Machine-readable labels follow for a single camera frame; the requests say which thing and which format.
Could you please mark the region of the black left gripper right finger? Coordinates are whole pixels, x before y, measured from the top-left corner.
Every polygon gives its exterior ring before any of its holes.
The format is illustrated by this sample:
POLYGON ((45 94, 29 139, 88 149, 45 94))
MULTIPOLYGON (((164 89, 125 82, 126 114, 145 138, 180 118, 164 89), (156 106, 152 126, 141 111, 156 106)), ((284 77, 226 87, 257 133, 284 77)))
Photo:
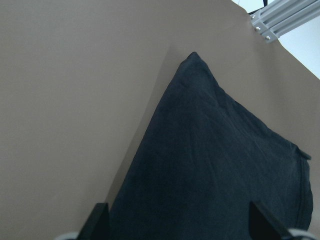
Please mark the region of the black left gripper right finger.
POLYGON ((249 203, 249 235, 253 240, 289 240, 285 226, 260 202, 249 203))

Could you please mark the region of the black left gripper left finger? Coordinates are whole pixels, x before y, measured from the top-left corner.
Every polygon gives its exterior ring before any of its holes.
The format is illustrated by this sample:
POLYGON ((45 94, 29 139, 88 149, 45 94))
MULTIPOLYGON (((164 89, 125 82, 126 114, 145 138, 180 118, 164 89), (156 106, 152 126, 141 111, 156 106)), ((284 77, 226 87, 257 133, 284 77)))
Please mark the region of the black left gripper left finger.
POLYGON ((77 240, 109 240, 110 219, 108 203, 97 203, 85 224, 81 228, 77 240))

